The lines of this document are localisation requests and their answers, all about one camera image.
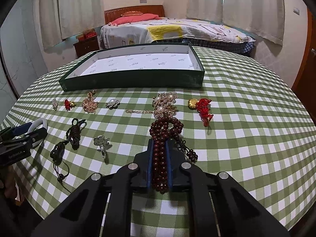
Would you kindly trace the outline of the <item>white jade bangle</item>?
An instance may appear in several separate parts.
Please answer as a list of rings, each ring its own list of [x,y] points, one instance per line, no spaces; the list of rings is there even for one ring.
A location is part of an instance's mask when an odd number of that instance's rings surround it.
[[[34,121],[30,128],[28,129],[27,133],[29,132],[32,132],[36,129],[39,129],[41,127],[44,127],[46,130],[48,130],[48,123],[47,121],[44,119],[44,118],[39,118],[39,119],[36,119],[36,121]],[[32,144],[32,148],[36,148],[37,146],[39,146],[40,144]]]

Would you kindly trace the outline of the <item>green white jewelry tray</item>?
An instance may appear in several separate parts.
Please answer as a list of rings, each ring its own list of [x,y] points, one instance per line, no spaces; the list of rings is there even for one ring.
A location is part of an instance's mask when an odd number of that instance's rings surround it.
[[[202,87],[205,69],[189,44],[127,45],[92,52],[59,80],[64,91]]]

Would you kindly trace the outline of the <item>small silver crystal brooch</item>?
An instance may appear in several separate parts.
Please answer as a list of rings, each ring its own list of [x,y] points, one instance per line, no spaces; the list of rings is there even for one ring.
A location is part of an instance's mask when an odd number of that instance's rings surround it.
[[[53,109],[56,111],[58,109],[58,102],[56,99],[53,99],[52,100],[52,106],[53,106]]]

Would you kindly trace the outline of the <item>red and gold charm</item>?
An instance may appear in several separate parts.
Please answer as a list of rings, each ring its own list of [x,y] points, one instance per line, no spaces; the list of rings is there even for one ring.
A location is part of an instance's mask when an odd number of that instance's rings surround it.
[[[76,107],[76,103],[69,100],[64,100],[64,106],[66,111],[70,111],[72,108]]]

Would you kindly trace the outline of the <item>silver flower brooch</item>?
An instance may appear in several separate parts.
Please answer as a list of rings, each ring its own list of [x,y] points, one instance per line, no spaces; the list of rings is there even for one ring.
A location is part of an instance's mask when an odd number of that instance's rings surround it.
[[[98,146],[102,154],[103,159],[107,157],[107,150],[109,150],[112,145],[110,144],[110,139],[104,135],[99,135],[93,139],[94,145]]]

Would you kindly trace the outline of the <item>gold swan brooch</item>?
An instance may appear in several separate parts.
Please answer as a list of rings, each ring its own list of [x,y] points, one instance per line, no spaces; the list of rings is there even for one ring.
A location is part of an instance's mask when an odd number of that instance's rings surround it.
[[[82,102],[82,108],[86,113],[96,113],[98,102],[95,101],[95,90],[90,91]]]

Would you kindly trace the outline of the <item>gold rhinestone bar clip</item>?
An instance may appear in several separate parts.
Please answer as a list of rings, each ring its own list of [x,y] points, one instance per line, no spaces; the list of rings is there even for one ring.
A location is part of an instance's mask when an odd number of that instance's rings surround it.
[[[154,114],[154,111],[150,110],[125,110],[126,113],[137,113],[137,114]]]

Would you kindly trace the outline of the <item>pearl flower brooch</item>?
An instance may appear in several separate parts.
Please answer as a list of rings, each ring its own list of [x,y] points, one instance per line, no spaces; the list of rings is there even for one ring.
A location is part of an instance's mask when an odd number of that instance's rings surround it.
[[[106,108],[108,109],[115,109],[120,105],[120,100],[118,99],[111,99],[106,103]]]

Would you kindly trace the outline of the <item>gold pendant red knot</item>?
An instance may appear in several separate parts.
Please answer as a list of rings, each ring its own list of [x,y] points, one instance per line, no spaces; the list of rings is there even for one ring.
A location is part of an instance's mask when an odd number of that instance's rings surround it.
[[[188,107],[190,109],[196,110],[200,115],[200,118],[205,127],[209,126],[210,121],[213,119],[214,115],[210,113],[211,110],[211,100],[210,99],[189,99]]]

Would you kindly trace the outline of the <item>dark wooden nightstand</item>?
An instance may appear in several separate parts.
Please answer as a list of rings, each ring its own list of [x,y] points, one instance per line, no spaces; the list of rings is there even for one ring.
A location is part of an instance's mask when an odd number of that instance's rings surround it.
[[[77,57],[81,57],[91,51],[99,50],[99,41],[97,36],[93,36],[83,41],[79,41],[74,45]]]

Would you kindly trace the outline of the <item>green checkered tablecloth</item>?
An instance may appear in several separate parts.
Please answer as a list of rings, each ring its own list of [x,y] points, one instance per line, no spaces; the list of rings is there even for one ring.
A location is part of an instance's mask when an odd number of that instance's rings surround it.
[[[177,89],[176,117],[183,138],[205,172],[225,171],[282,225],[293,228],[315,203],[315,125],[283,80],[259,62],[225,51],[196,47],[205,76],[199,90]],[[96,113],[82,108],[87,91],[64,92],[59,79],[70,62],[36,80],[1,120],[1,128],[36,119],[48,135],[31,156],[14,165],[18,185],[36,212],[46,217],[92,173],[108,175],[146,150],[156,88],[96,92]],[[189,99],[210,99],[214,115],[205,127]],[[52,100],[58,102],[55,111]],[[115,109],[106,108],[120,100]],[[66,111],[64,100],[76,103]],[[103,159],[93,139],[104,135],[112,147]]]

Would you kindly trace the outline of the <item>red boxes on nightstand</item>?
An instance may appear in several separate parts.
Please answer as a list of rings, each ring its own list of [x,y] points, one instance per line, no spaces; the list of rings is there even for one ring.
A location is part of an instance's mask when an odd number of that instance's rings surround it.
[[[84,40],[86,40],[88,38],[92,38],[94,36],[97,36],[97,33],[96,33],[95,29],[92,28],[92,29],[87,29],[83,33],[77,35],[76,39],[78,41],[84,41]]]

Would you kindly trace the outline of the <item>left white curtain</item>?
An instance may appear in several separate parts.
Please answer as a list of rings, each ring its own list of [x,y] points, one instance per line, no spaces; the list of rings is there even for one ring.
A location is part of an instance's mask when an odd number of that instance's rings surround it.
[[[43,48],[101,26],[103,11],[103,0],[39,0]]]

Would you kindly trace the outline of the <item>white curtain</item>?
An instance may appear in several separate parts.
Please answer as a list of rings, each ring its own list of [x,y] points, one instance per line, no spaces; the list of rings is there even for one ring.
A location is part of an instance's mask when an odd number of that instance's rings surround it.
[[[284,0],[188,0],[186,16],[223,23],[283,44]]]
[[[43,48],[101,26],[103,11],[103,0],[39,0]]]

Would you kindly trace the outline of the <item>wooden headboard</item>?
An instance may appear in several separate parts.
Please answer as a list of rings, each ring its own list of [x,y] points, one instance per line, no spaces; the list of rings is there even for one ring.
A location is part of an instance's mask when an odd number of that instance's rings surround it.
[[[131,7],[123,7],[123,8],[116,8],[104,11],[104,19],[105,24],[108,24],[117,18],[121,17],[122,14],[125,12],[130,11],[139,11],[142,13],[152,13],[157,14],[160,17],[165,17],[165,10],[163,5],[136,5]]]

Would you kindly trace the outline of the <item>pink pillow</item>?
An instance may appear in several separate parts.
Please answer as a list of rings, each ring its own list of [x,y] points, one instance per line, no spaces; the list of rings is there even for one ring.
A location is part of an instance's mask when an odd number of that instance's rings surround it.
[[[161,20],[161,17],[157,14],[145,13],[138,16],[120,17],[108,23],[108,25],[119,26],[123,24],[138,23],[138,22],[149,21],[149,20]]]

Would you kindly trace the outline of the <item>bed with patterned quilt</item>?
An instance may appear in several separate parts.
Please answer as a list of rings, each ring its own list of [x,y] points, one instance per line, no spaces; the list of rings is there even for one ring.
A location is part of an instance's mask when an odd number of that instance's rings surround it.
[[[121,25],[104,25],[100,30],[104,48],[150,43],[186,43],[246,55],[256,39],[235,28],[195,19],[153,19]]]

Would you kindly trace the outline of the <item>orange patterned pillow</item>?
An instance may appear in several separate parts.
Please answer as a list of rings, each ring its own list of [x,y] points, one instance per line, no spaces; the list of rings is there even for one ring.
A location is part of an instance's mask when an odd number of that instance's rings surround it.
[[[126,11],[121,14],[121,17],[134,17],[134,16],[141,16],[143,14],[144,13],[141,11]]]

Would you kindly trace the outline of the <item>brown wooden door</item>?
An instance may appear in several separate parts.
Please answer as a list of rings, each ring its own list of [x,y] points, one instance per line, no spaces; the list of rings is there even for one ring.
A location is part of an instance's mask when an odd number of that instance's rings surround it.
[[[308,33],[293,92],[309,113],[315,114],[315,16],[308,9]]]

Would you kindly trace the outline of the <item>right white curtain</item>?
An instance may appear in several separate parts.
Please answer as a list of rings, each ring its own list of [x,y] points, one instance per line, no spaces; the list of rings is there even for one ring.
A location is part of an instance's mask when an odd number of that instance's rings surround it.
[[[223,23],[283,44],[284,0],[188,0],[186,16]]]

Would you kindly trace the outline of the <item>wall light switch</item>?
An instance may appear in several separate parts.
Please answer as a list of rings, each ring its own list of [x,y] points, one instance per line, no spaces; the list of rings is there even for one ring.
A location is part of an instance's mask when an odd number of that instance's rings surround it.
[[[293,12],[297,15],[300,15],[300,10],[298,8],[294,8],[293,9]]]

